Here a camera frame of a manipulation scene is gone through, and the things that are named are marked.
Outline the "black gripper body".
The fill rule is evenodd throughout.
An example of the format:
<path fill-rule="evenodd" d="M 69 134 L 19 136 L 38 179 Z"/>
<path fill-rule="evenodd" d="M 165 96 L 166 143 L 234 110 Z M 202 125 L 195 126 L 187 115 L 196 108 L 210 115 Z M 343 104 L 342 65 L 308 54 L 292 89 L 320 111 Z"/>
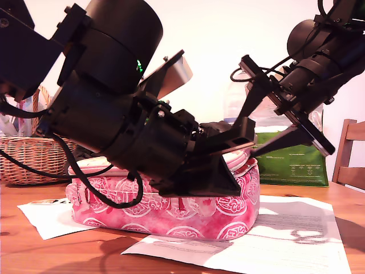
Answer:
<path fill-rule="evenodd" d="M 337 89 L 328 87 L 327 81 L 321 80 L 311 67 L 306 68 L 306 63 L 312 63 L 312 60 L 305 59 L 301 61 L 281 80 L 265 74 L 248 55 L 241 58 L 240 68 L 251 77 L 249 79 L 251 82 L 249 90 L 257 76 L 266 75 L 273 88 L 272 92 L 266 97 L 276 105 L 274 112 L 277 115 L 287 117 L 292 122 L 291 126 L 302 126 L 313 138 L 310 145 L 315 146 L 323 156 L 328 156 L 335 152 L 335 147 L 310 122 L 309 113 L 322 103 L 328 103 L 332 100 Z"/>
<path fill-rule="evenodd" d="M 223 155 L 254 140 L 255 122 L 240 125 L 198 124 L 185 110 L 171 113 L 167 105 L 146 98 L 117 98 L 120 122 L 113 143 L 113 163 L 153 180 L 166 179 L 193 157 Z"/>

